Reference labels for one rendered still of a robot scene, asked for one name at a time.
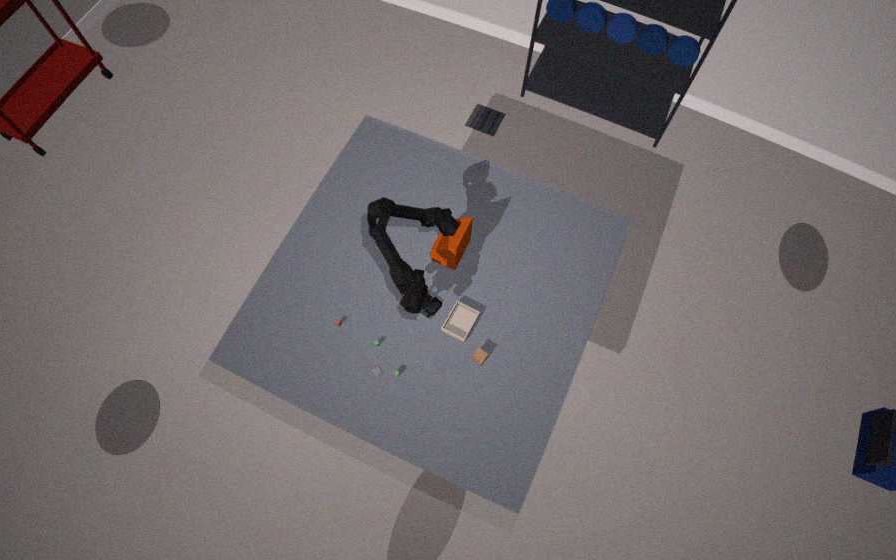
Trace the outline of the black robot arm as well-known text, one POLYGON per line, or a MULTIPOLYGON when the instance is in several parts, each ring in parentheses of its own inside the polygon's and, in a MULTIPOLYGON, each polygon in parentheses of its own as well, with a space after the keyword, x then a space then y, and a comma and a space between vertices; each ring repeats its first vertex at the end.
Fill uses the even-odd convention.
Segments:
POLYGON ((420 313, 423 293, 426 289, 424 270, 413 269, 403 261, 386 233, 390 216, 419 220, 421 226, 437 226, 444 236, 454 236, 461 222, 452 216, 450 208, 417 208, 395 204, 391 199, 381 198, 368 206, 367 222, 369 235, 373 237, 387 261, 390 276, 401 294, 405 294, 399 304, 409 313, 420 313), (376 224, 376 218, 378 222, 376 224), (410 286, 403 287, 409 284, 410 286))

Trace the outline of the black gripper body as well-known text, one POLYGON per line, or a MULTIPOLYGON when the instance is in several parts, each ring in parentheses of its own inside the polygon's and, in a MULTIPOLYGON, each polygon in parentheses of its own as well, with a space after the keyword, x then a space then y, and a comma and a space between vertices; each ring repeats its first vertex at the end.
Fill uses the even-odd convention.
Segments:
POLYGON ((427 304, 427 305, 425 306, 424 310, 425 310, 429 315, 433 316, 433 315, 434 315, 434 314, 441 308, 441 306, 442 306, 442 302, 441 302, 439 299, 437 299, 436 297, 434 297, 434 298, 430 301, 430 299, 431 299, 431 295, 428 294, 429 291, 427 290, 427 288, 428 288, 428 286, 426 285, 426 289, 425 289, 425 291, 424 291, 423 293, 421 293, 421 294, 423 295, 422 304, 423 304, 423 305, 426 305, 426 304, 427 304))

